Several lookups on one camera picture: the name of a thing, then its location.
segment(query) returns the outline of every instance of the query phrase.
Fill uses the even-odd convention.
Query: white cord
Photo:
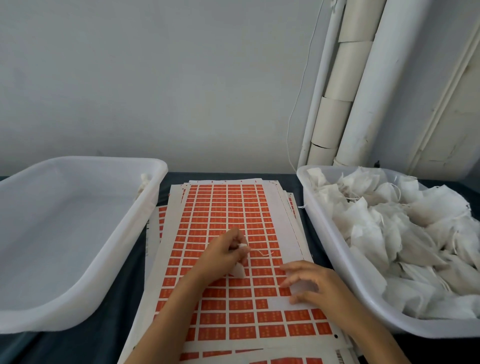
[[[315,30],[317,30],[318,19],[320,18],[320,12],[322,11],[323,5],[324,5],[324,0],[322,0],[322,3],[320,4],[320,9],[318,10],[318,15],[317,15],[317,22],[315,23],[315,28],[313,29],[312,37],[310,38],[310,44],[308,45],[307,63],[305,64],[305,68],[303,69],[303,74],[301,76],[299,93],[297,95],[297,99],[295,100],[295,104],[293,105],[293,109],[292,109],[292,112],[290,114],[290,117],[288,118],[287,140],[286,140],[286,142],[287,142],[287,155],[288,155],[288,162],[292,166],[295,173],[297,173],[297,169],[293,166],[292,161],[290,160],[290,151],[288,149],[288,133],[290,132],[290,121],[292,120],[293,111],[295,111],[295,107],[297,106],[297,102],[298,102],[299,97],[300,97],[301,88],[303,86],[303,78],[305,77],[305,71],[307,70],[307,66],[308,66],[308,58],[310,57],[310,48],[312,47],[313,36],[315,35]]]

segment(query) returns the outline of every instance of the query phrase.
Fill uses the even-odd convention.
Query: cardboard tube
[[[348,0],[339,43],[373,40],[384,6],[385,0]]]
[[[336,155],[337,148],[328,149],[312,144],[308,155],[307,164],[314,166],[331,166]]]
[[[372,43],[370,41],[340,43],[328,80],[326,98],[342,101],[355,99]]]
[[[338,148],[351,105],[348,101],[323,97],[318,108],[312,143],[329,149]]]

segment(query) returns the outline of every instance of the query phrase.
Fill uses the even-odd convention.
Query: plastic tray
[[[307,170],[320,167],[330,183],[336,183],[343,173],[351,174],[357,167],[303,166],[297,170],[297,176],[303,185],[305,210],[312,221],[322,246],[335,271],[350,287],[357,298],[363,302],[392,332],[410,332],[425,338],[461,338],[480,336],[480,320],[420,320],[404,315],[389,305],[373,288],[363,274],[362,267],[350,253],[347,243],[331,218],[314,197],[314,191]],[[398,173],[385,170],[388,181],[396,183]]]
[[[0,333],[63,330],[89,317],[167,170],[158,159],[61,157],[0,182]],[[151,181],[135,200],[142,173]]]

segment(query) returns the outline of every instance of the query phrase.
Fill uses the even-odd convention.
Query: right hand
[[[299,280],[309,280],[318,287],[318,292],[303,291],[292,295],[291,304],[314,304],[352,337],[361,335],[372,324],[378,324],[377,319],[355,298],[334,270],[305,260],[286,263],[280,269],[291,273],[281,287],[290,287]]]

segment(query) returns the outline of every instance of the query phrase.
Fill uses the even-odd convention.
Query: left hand
[[[195,272],[205,286],[208,286],[230,272],[235,263],[246,262],[250,248],[239,248],[241,243],[246,244],[247,240],[238,228],[217,236],[209,243],[190,272]]]

